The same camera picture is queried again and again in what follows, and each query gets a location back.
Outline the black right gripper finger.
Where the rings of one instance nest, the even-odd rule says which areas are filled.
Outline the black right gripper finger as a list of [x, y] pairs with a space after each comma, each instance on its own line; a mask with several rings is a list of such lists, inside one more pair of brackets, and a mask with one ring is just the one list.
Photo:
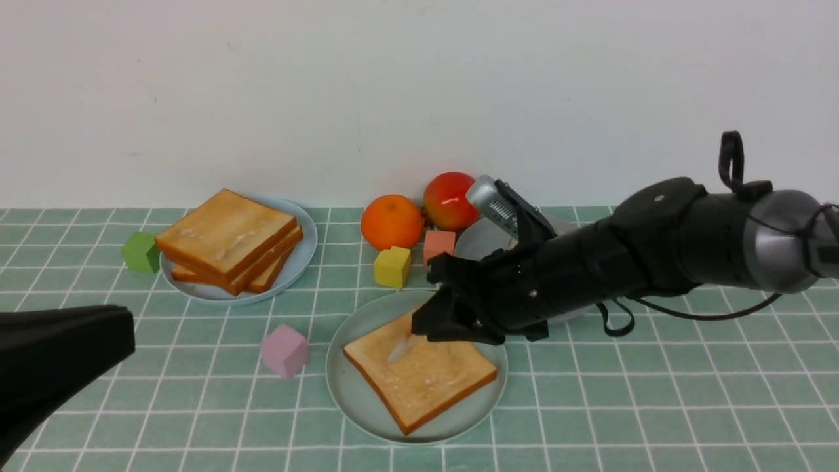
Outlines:
[[427, 280], [438, 290], [412, 314], [411, 334], [428, 342], [474, 342], [502, 345], [505, 334], [490, 320], [477, 261], [443, 253], [428, 262]]

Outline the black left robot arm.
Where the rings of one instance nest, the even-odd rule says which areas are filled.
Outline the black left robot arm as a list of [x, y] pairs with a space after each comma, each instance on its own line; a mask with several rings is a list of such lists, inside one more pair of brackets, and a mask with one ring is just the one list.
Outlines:
[[2, 466], [46, 418], [135, 349], [127, 307], [2, 313]]

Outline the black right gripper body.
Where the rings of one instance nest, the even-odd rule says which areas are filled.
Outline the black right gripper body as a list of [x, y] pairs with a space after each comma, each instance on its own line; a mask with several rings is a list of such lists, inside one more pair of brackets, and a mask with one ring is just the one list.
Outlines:
[[471, 263], [471, 338], [503, 342], [548, 336], [549, 320], [593, 305], [603, 331], [610, 326], [605, 303], [623, 296], [623, 241], [609, 228], [588, 226], [545, 239], [534, 234], [512, 250], [495, 251]]

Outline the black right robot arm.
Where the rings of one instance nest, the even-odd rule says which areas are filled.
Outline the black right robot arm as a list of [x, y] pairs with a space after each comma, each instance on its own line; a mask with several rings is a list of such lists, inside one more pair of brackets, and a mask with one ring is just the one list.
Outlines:
[[481, 260], [429, 261], [440, 289], [414, 312], [410, 330], [431, 342], [501, 345], [506, 336], [548, 336], [549, 320], [626, 298], [675, 298], [706, 284], [770, 292], [742, 317], [783, 294], [837, 278], [837, 206], [767, 180], [710, 194], [686, 177], [635, 192], [596, 223], [558, 234], [503, 180], [490, 184], [515, 212], [518, 244]]

